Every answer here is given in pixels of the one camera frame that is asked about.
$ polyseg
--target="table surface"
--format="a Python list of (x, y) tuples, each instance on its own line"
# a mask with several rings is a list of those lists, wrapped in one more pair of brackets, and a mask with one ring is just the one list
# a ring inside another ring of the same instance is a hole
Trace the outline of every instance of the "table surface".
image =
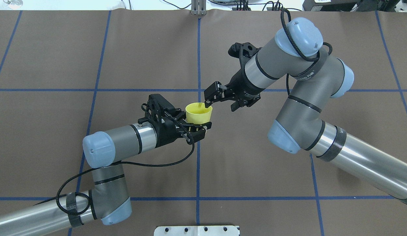
[[(355, 73), (321, 118), (407, 162), (407, 13), (293, 12), (310, 19)], [(89, 168), (82, 138), (135, 123), (148, 95), (176, 107), (227, 83), (235, 42), (261, 47), (278, 12), (0, 11), (0, 214), (54, 196)], [(214, 105), (212, 129), (184, 163), (124, 166), (131, 217), (53, 235), (152, 235), (157, 226), (241, 227), (242, 235), (407, 235), (407, 206), (308, 152), (266, 138), (286, 100), (284, 79), (251, 108)], [(127, 160), (169, 163), (184, 140)], [(92, 177), (64, 192), (93, 187)]]

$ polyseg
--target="yellow cup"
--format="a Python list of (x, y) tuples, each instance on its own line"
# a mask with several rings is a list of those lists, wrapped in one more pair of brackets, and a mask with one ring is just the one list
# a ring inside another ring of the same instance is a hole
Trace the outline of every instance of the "yellow cup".
[(204, 103), (191, 103), (186, 106), (186, 119), (188, 123), (201, 125), (211, 120), (212, 106), (205, 108)]

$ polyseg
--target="light blue cap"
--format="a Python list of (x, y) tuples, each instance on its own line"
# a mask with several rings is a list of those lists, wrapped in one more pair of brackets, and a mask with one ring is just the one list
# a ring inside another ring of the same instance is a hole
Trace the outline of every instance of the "light blue cap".
[[(286, 26), (295, 44), (305, 56), (309, 57), (316, 54), (323, 46), (323, 36), (310, 20), (298, 17), (290, 21)], [(283, 28), (276, 33), (275, 42), (287, 54), (299, 57)]]
[(132, 205), (130, 204), (130, 197), (122, 203), (116, 210), (102, 218), (101, 221), (104, 225), (109, 226), (124, 221), (132, 214)]
[(295, 142), (277, 120), (274, 121), (274, 124), (269, 130), (268, 139), (274, 145), (292, 154), (297, 153), (301, 149), (298, 143)]
[(342, 85), (340, 86), (339, 90), (335, 94), (330, 96), (332, 98), (342, 97), (343, 94), (346, 93), (346, 91), (351, 89), (351, 87), (354, 83), (354, 79), (355, 79), (354, 72), (349, 68), (349, 66), (345, 65), (345, 63), (343, 63), (342, 60), (340, 60), (340, 62), (343, 64), (343, 69), (344, 69), (345, 75), (343, 77), (343, 82), (342, 82)]
[(116, 155), (112, 138), (102, 131), (86, 136), (82, 140), (82, 149), (88, 164), (92, 168), (112, 164)]

